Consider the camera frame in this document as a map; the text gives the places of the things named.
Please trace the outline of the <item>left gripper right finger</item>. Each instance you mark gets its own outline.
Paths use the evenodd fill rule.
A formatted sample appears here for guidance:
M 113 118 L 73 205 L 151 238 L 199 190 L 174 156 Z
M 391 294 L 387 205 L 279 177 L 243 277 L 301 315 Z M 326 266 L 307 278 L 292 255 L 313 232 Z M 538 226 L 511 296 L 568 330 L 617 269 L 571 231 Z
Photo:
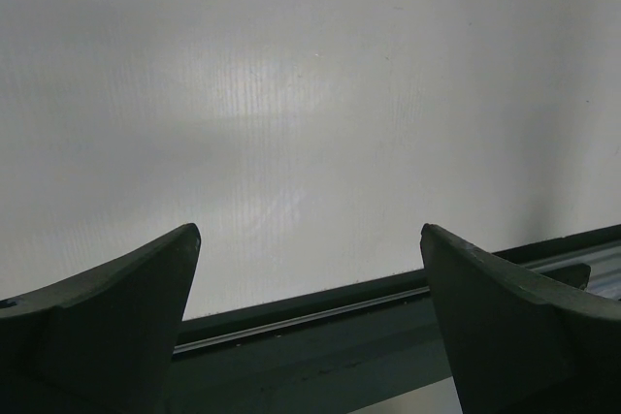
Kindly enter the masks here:
M 617 413 L 620 304 L 427 224 L 421 254 L 465 413 Z

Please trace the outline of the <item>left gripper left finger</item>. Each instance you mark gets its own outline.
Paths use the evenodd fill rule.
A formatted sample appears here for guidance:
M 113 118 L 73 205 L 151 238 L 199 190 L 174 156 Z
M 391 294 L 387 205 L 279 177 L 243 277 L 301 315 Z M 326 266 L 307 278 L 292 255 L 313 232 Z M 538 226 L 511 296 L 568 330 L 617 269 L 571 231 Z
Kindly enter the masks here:
M 201 237 L 184 224 L 108 263 L 1 302 L 4 413 L 152 413 Z

